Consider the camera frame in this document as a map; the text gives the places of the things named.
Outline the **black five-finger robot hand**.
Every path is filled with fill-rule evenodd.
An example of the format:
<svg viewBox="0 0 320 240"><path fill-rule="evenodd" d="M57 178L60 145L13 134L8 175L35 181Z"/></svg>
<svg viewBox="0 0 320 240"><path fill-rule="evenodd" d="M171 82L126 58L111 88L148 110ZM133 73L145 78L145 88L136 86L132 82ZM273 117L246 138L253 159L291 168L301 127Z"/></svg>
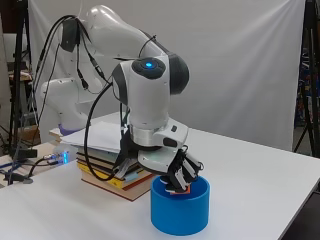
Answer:
<svg viewBox="0 0 320 240"><path fill-rule="evenodd" d="M123 147L113 167L116 174L125 169L124 164L129 160L136 160L144 170L160 176L165 185L165 191L182 194L198 178L203 170L202 162L188 153L188 146L173 147Z"/></svg>

